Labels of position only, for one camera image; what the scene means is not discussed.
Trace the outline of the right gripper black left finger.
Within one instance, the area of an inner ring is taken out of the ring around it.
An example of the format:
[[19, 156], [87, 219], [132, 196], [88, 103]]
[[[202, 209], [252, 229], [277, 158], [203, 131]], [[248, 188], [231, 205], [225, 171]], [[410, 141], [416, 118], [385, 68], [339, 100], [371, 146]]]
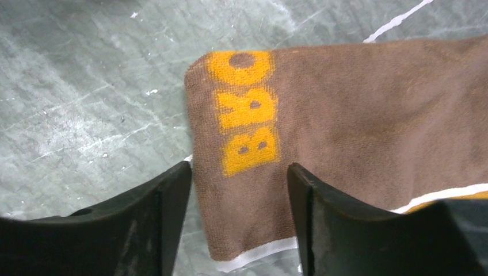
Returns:
[[191, 184], [182, 161], [69, 216], [1, 218], [1, 274], [172, 275]]

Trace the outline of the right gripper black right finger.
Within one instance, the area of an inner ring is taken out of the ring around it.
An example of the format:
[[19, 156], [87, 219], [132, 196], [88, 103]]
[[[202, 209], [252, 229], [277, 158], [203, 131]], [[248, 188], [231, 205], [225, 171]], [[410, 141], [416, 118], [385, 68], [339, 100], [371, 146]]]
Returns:
[[304, 275], [486, 275], [487, 201], [376, 208], [298, 163], [287, 184]]

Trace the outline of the yellow brown towel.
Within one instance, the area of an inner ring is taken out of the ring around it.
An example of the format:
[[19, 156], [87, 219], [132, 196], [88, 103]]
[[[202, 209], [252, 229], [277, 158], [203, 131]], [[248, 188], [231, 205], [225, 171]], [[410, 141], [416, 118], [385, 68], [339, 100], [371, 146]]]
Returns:
[[487, 36], [210, 52], [185, 75], [208, 249], [231, 272], [297, 247], [299, 163], [378, 208], [487, 197]]

